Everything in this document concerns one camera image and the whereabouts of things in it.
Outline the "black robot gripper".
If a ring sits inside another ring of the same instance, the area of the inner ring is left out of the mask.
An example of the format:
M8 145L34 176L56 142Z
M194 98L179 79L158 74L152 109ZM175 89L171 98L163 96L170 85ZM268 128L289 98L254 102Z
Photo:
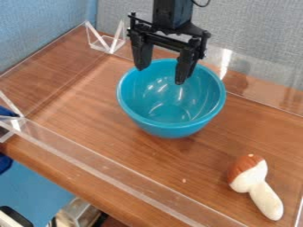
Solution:
M204 58L210 32L191 21L186 21L179 27L168 27L140 19L135 12L130 14L130 19L128 37L136 68L142 71L150 66L154 46L180 52L175 84L182 85L192 75L198 59Z

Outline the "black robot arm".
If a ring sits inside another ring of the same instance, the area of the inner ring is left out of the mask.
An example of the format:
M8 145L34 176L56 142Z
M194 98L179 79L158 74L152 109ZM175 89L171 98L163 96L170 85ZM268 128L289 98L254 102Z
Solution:
M192 23L194 6L206 7L194 0L154 0L151 21L136 12L128 15L128 37L134 64L142 71L152 62L155 45L180 53L175 68L175 83L182 85L191 77L196 63L204 58L211 33Z

